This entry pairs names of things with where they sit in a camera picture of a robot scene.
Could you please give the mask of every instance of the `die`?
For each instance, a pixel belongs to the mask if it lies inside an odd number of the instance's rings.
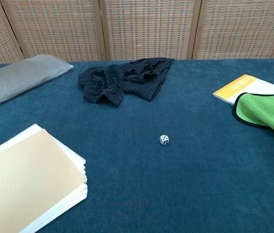
[[[160,142],[162,145],[167,145],[169,143],[169,138],[167,135],[160,136]]]

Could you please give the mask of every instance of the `green cloth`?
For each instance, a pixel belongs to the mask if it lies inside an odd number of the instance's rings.
[[[233,115],[242,123],[274,130],[274,95],[243,93],[236,99]]]

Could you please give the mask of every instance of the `gray cushion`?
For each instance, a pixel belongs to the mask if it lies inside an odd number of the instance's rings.
[[[52,55],[37,55],[0,68],[0,103],[10,100],[73,68]]]

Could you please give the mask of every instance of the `black polka dot fabric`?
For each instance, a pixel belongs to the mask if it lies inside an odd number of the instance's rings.
[[[159,93],[173,59],[146,58],[123,65],[92,67],[79,75],[84,97],[93,103],[106,97],[119,106],[124,93],[152,101]]]

